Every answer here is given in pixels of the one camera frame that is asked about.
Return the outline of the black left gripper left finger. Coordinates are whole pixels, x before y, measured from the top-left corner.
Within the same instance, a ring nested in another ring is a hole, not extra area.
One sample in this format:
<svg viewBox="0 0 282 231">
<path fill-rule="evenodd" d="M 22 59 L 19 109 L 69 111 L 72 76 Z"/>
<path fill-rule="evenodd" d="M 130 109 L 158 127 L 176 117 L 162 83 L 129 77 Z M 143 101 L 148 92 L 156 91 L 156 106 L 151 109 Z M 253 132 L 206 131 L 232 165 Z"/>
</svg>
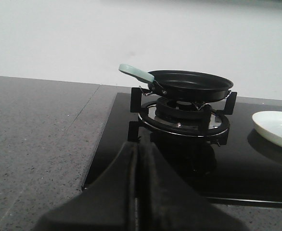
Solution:
<svg viewBox="0 0 282 231">
<path fill-rule="evenodd" d="M 109 167 L 80 195 L 47 212 L 38 231 L 134 231 L 138 149 L 121 147 Z"/>
</svg>

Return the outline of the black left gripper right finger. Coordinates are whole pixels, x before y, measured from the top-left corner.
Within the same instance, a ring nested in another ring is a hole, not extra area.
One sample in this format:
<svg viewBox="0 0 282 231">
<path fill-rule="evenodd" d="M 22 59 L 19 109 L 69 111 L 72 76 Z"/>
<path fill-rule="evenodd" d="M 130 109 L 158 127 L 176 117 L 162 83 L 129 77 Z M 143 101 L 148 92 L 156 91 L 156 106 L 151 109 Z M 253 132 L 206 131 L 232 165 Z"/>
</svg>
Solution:
<svg viewBox="0 0 282 231">
<path fill-rule="evenodd" d="M 140 141 L 140 230 L 246 231 L 240 220 L 211 205 L 182 180 L 148 139 Z"/>
</svg>

